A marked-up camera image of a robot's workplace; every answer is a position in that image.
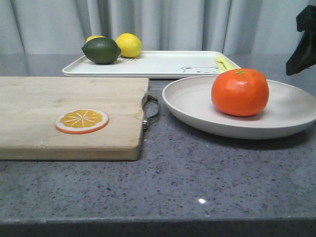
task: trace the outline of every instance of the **granite countertop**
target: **granite countertop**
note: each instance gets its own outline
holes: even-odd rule
[[[290,55],[228,55],[316,96],[316,69]],[[0,55],[0,76],[63,76],[80,55]],[[276,236],[316,233],[316,126],[261,141],[220,137],[161,102],[138,161],[0,161],[0,236]]]

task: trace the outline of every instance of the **gray curtain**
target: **gray curtain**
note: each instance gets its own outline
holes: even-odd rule
[[[0,53],[82,54],[90,35],[139,36],[144,50],[291,54],[315,0],[0,0]]]

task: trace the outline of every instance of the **cutting board handle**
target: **cutting board handle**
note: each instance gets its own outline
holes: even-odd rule
[[[156,104],[156,110],[155,113],[150,115],[149,117],[145,117],[143,120],[143,130],[146,131],[148,130],[149,126],[156,122],[158,120],[158,115],[159,115],[159,101],[158,98],[154,97],[152,94],[148,93],[147,94],[147,102],[154,102]]]

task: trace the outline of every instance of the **black object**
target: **black object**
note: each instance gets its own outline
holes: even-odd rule
[[[316,64],[316,6],[308,5],[296,17],[297,31],[304,31],[303,37],[293,55],[286,63],[288,76]]]

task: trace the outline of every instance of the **orange slice toy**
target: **orange slice toy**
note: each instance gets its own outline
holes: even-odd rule
[[[85,134],[105,127],[109,116],[95,109],[79,109],[64,113],[55,123],[55,127],[64,133]]]

